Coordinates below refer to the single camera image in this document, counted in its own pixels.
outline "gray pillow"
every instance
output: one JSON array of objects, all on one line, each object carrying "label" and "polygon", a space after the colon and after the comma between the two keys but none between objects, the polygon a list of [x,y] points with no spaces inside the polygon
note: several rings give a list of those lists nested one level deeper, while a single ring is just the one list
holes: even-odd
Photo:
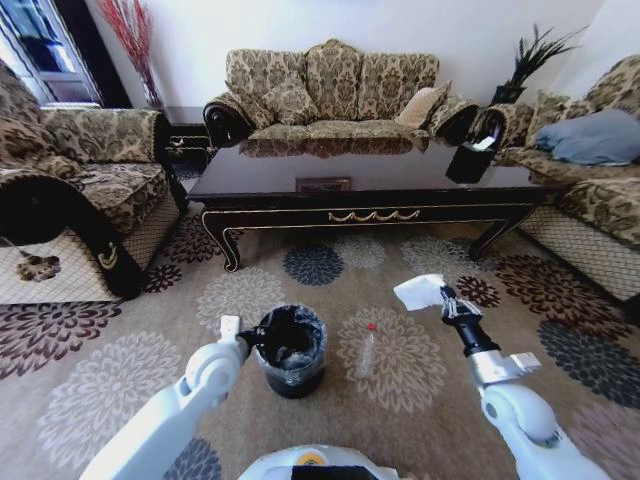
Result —
[{"label": "gray pillow", "polygon": [[604,110],[541,128],[536,145],[564,162],[628,165],[640,158],[640,122],[622,110]]}]

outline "vase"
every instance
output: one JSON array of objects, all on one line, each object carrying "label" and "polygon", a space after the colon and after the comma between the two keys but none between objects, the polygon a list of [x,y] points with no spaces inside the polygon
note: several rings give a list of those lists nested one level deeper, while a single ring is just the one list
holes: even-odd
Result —
[{"label": "vase", "polygon": [[513,87],[511,85],[499,85],[496,87],[496,93],[491,100],[491,105],[496,103],[516,103],[526,87]]},{"label": "vase", "polygon": [[154,109],[162,108],[162,100],[158,96],[156,91],[156,84],[153,81],[150,71],[139,72],[140,80],[142,80],[142,87],[144,88],[144,98],[147,101],[147,105]]}]

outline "coffee table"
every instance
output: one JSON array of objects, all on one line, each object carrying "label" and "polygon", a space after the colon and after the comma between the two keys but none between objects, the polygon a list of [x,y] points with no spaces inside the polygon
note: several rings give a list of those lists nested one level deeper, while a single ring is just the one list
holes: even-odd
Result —
[{"label": "coffee table", "polygon": [[490,221],[481,257],[537,205],[565,191],[524,167],[438,141],[245,140],[221,149],[189,192],[202,223],[240,266],[232,230]]}]

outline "white wall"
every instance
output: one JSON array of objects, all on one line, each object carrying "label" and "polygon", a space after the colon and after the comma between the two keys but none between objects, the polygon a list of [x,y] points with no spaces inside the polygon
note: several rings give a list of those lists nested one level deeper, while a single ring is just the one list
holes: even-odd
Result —
[{"label": "white wall", "polygon": [[[330,37],[368,52],[434,53],[438,83],[453,79],[456,93],[488,102],[511,76],[517,39],[534,22],[568,32],[588,25],[605,0],[147,1],[156,26],[153,69],[165,104],[200,106],[225,89],[228,50],[302,51]],[[133,103],[144,105],[122,47],[97,20]],[[548,88],[561,67],[562,60],[545,65],[523,98]]]},{"label": "white wall", "polygon": [[553,91],[582,97],[618,60],[640,54],[638,19],[639,0],[607,0],[553,82]]}]

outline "black container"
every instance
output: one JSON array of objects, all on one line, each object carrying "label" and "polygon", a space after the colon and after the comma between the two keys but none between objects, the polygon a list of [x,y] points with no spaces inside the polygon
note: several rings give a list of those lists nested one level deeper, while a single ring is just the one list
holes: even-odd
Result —
[{"label": "black container", "polygon": [[475,150],[471,144],[464,143],[456,150],[453,160],[445,174],[456,183],[478,183],[487,171],[495,150]]},{"label": "black container", "polygon": [[285,305],[272,310],[260,325],[291,321],[308,332],[309,350],[279,358],[279,345],[258,345],[258,361],[271,389],[284,398],[302,398],[313,392],[324,377],[327,327],[313,310],[304,305]]},{"label": "black container", "polygon": [[499,85],[496,87],[496,93],[491,100],[491,105],[496,103],[516,103],[526,87],[512,87],[510,85]]}]

